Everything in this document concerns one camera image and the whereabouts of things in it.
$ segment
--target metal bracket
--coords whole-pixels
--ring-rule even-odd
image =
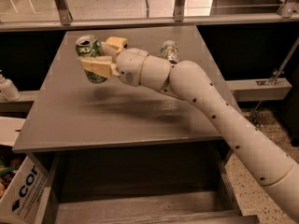
[[[73,20],[73,17],[68,9],[66,0],[55,0],[55,3],[58,10],[60,22],[62,23],[62,25],[69,25]]]
[[[174,17],[175,21],[184,20],[185,0],[175,0]]]
[[[297,1],[298,0],[285,0],[284,4],[278,10],[278,15],[282,18],[290,18],[296,9]]]

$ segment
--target desk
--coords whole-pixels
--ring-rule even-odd
[[[75,41],[94,34],[128,38],[128,48],[159,56],[165,40],[178,43],[182,61],[199,63],[228,103],[237,104],[195,26],[67,32],[13,150],[40,152],[90,147],[140,146],[218,140],[197,109],[116,77],[90,83],[78,62]]]

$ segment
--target drawer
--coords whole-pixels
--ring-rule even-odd
[[[213,141],[56,153],[36,223],[217,223],[219,218],[259,223],[256,216],[241,216],[219,142]]]

